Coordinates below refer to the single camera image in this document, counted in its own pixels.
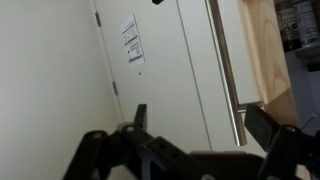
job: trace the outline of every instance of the white sign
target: white sign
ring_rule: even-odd
[[[128,56],[129,67],[135,67],[145,62],[134,16],[130,17],[121,27],[124,45]]]

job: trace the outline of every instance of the wood panel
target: wood panel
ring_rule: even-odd
[[[239,0],[259,94],[281,124],[297,125],[273,0]]]

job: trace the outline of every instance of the black metal frame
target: black metal frame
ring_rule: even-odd
[[[265,159],[247,153],[186,154],[164,138],[145,132],[146,105],[139,105],[134,123],[121,124],[108,136],[87,133],[64,180],[106,179],[111,169],[126,165],[137,179],[298,179],[297,164],[319,176],[320,136],[293,126],[280,126],[260,108],[249,105],[245,125],[268,152]]]

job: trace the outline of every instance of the white wall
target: white wall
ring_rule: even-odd
[[[0,179],[61,179],[118,123],[87,0],[0,0]]]

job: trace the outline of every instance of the white door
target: white door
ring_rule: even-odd
[[[177,1],[95,0],[125,121],[148,105],[148,131],[185,151],[210,150]],[[120,27],[134,15],[145,63],[129,67]]]

